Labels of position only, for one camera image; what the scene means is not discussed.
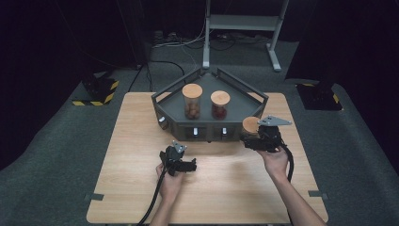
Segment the black curtain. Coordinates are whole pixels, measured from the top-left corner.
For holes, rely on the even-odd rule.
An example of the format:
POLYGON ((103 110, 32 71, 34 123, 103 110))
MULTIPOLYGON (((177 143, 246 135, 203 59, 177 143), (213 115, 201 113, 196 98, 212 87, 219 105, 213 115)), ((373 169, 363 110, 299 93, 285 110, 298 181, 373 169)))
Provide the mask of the black curtain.
POLYGON ((317 0, 286 77, 342 86, 399 174, 399 0, 317 0))
POLYGON ((145 63, 140 0, 0 0, 0 170, 92 75, 145 63))

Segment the glass jar with wooden lid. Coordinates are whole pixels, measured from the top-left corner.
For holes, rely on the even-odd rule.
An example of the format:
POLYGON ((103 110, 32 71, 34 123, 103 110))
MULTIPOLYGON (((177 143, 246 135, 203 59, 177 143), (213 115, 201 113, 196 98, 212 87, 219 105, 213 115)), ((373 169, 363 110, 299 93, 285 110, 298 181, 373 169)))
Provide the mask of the glass jar with wooden lid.
POLYGON ((240 135, 240 139, 242 141, 247 140, 247 139, 258 139, 259 138, 258 120, 259 120, 259 118, 257 118, 257 117, 246 117, 245 119, 243 119, 242 131, 241 131, 241 135, 240 135))

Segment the person's right hand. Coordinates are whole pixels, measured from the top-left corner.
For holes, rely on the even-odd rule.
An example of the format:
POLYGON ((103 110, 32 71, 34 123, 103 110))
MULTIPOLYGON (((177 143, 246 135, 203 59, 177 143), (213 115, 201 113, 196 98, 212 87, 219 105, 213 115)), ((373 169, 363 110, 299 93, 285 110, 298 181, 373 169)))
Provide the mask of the person's right hand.
POLYGON ((288 155, 280 146, 274 153, 258 151, 263 159, 264 167, 272 180, 286 180, 286 170, 288 165, 288 155))

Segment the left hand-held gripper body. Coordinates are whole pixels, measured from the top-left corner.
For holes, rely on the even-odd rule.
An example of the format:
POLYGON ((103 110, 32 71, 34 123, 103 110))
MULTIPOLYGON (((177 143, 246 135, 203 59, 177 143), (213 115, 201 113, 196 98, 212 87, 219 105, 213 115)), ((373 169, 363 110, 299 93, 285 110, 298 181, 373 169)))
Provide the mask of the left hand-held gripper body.
POLYGON ((180 166, 180 162, 183 161, 182 158, 186 149, 187 147, 185 145, 173 140, 170 146, 167 146, 163 152, 159 153, 165 172, 171 176, 175 175, 177 167, 180 166))

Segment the small glass jar red contents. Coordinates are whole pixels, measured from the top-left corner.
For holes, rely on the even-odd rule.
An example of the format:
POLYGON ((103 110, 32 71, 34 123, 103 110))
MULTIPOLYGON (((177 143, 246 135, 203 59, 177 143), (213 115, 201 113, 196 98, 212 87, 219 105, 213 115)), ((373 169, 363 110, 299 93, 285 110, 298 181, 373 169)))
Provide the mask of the small glass jar red contents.
POLYGON ((212 116, 216 120, 224 120, 227 117, 227 105, 230 100, 230 94, 224 90, 216 90, 211 94, 212 116))

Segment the person's left hand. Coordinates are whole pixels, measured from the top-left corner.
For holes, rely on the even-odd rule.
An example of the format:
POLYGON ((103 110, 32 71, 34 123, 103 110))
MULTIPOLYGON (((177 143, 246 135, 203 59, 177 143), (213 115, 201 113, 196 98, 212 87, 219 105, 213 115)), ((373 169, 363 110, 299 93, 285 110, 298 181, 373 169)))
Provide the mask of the person's left hand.
POLYGON ((164 171, 162 164, 156 167, 156 172, 161 183, 159 193, 162 201, 174 203, 180 193, 185 174, 176 172, 174 176, 171 176, 164 171))

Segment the grey metal stand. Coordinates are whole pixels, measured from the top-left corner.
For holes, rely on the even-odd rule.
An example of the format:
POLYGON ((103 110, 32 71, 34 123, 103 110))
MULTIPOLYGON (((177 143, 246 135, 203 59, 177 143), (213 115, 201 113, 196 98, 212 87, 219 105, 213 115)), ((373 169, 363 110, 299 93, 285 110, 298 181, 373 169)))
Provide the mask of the grey metal stand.
POLYGON ((277 16, 251 16, 251 15, 222 15, 211 13, 211 0, 206 0, 205 6, 205 35, 202 55, 202 67, 210 67, 210 33, 216 30, 248 30, 270 31, 272 39, 266 44, 266 51, 275 72, 281 71, 275 47, 282 28, 289 0, 282 0, 281 9, 277 16))

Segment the tall glass jar brown balls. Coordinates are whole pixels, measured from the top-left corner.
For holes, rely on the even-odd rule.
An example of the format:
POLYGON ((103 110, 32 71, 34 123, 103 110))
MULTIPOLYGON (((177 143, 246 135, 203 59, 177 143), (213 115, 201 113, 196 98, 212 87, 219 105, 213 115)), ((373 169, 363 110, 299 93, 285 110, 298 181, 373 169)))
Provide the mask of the tall glass jar brown balls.
POLYGON ((197 120, 200 117, 200 97, 202 87, 198 84, 187 84, 182 89, 184 97, 184 114, 189 120, 197 120))

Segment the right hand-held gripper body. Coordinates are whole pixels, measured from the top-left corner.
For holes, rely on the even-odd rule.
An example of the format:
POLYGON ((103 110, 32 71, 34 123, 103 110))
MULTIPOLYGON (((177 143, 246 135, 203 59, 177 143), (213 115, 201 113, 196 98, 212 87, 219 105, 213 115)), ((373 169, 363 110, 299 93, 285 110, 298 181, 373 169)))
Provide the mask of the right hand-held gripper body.
POLYGON ((260 126, 265 126, 266 128, 266 138, 261 139, 266 146, 267 152, 274 153, 278 146, 282 146, 284 144, 281 133, 279 131, 280 126, 284 125, 291 125, 291 121, 287 121, 272 115, 268 115, 267 117, 258 120, 259 127, 260 126))

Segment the dark grey corner shelf rack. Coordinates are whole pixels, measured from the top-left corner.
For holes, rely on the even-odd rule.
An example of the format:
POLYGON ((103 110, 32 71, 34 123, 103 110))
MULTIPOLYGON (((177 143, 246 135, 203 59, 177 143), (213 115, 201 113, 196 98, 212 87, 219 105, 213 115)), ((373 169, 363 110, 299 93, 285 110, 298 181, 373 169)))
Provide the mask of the dark grey corner shelf rack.
POLYGON ((214 73, 197 70, 152 96, 159 126, 180 141, 237 141, 242 121, 250 116, 260 118, 267 101, 267 95, 221 69, 214 73), (187 84, 202 88, 196 120, 184 115, 183 87, 187 84), (211 94, 217 90, 223 90, 231 97, 227 103, 227 117, 223 120, 212 116, 211 94))

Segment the black base with striped tape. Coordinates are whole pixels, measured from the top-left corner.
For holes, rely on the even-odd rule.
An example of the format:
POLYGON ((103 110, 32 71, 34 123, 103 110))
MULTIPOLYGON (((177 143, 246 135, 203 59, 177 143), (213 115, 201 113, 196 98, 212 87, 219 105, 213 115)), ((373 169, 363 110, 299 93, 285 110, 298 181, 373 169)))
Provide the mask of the black base with striped tape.
POLYGON ((321 89, 318 84, 296 84, 296 90, 307 110, 341 111, 343 106, 331 88, 321 89))
POLYGON ((119 82, 113 78, 92 75, 89 79, 82 81, 85 95, 83 97, 72 98, 72 104, 76 106, 108 105, 113 99, 118 85, 119 82))

